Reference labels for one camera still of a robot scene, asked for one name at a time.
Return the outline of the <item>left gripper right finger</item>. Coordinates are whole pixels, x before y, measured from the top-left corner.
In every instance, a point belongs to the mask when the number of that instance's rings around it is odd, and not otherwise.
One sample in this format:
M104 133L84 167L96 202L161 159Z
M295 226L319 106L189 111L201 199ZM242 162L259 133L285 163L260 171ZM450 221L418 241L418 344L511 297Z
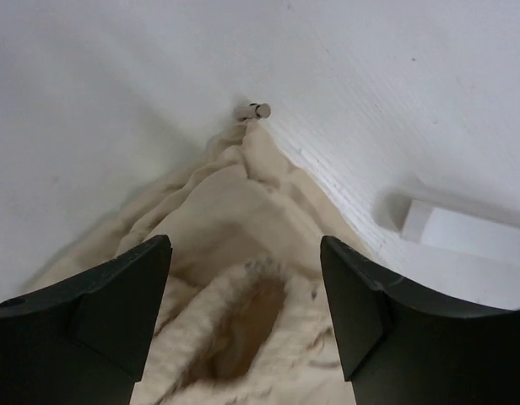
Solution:
M520 404L520 310L429 289L333 236L321 267L359 404Z

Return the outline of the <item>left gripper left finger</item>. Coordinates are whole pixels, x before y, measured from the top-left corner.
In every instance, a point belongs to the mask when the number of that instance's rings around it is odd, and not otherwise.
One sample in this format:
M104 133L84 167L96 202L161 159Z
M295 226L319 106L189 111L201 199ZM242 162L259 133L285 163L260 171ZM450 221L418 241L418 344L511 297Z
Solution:
M157 235L0 304L0 404L128 404L142 380L171 263Z

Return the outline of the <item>beige trousers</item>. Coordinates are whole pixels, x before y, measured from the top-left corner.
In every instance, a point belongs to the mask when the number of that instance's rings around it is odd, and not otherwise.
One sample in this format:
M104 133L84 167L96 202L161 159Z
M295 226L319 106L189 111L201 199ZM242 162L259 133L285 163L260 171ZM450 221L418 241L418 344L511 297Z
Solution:
M134 404L351 404L320 242L359 238L248 106L203 157L171 173L63 254L37 290L156 235L173 246Z

